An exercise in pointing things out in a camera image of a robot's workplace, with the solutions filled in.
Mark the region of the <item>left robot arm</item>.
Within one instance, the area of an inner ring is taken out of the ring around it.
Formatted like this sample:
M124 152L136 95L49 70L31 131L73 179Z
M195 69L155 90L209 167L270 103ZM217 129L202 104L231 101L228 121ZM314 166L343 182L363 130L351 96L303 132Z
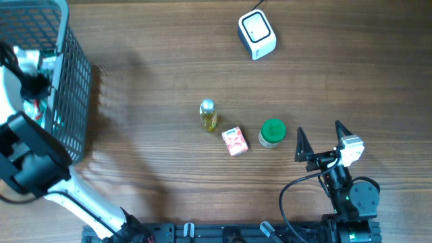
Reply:
M1 180L18 194L63 206L102 242L152 242L152 233L92 189L62 143L26 115L23 102L49 96L50 85L44 74L23 72L14 49L1 43Z

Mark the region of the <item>small yellow bottle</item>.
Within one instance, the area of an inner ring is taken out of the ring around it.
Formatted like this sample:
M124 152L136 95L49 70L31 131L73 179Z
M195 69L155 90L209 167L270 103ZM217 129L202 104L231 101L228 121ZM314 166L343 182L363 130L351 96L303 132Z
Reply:
M217 112L214 100L204 99L200 104L199 113L202 128L207 132L212 132L217 125Z

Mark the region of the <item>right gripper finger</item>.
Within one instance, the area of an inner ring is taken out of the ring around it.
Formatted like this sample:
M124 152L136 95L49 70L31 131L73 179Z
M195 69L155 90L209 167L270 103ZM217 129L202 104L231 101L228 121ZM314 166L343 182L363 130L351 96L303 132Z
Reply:
M297 162L311 161L314 157L314 151L304 133L302 127L297 129L297 143L294 160Z
M338 139L338 146L347 146L346 137L350 138L353 133L351 133L340 120L335 121L335 130Z

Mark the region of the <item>green lid jar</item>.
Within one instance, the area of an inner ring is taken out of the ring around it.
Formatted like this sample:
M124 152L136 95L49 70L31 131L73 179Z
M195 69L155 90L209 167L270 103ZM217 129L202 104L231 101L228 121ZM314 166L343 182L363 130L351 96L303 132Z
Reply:
M259 142L267 149L277 147L286 137L286 125L280 119L268 119L261 126Z

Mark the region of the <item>green package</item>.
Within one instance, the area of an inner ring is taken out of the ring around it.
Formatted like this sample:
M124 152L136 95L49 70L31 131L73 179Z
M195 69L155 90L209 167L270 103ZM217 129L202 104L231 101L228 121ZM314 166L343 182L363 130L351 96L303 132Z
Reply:
M24 56L19 57L19 67L26 74L36 76L42 74L50 83L53 81L53 73L57 56L54 50L38 51L25 50ZM48 97L33 101L23 101L25 113L42 128L45 126Z

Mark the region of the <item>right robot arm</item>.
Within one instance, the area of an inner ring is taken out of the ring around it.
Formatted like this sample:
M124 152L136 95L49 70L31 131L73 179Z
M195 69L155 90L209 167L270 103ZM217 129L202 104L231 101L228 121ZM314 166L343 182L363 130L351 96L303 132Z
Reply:
M324 214L319 224L319 242L377 243L383 240L377 217L379 184L371 178L353 178L348 167L359 160L362 139L342 123L335 122L337 145L330 151L315 153L302 128L297 129L295 160L306 162L308 172L318 171L321 186L329 197L334 213Z

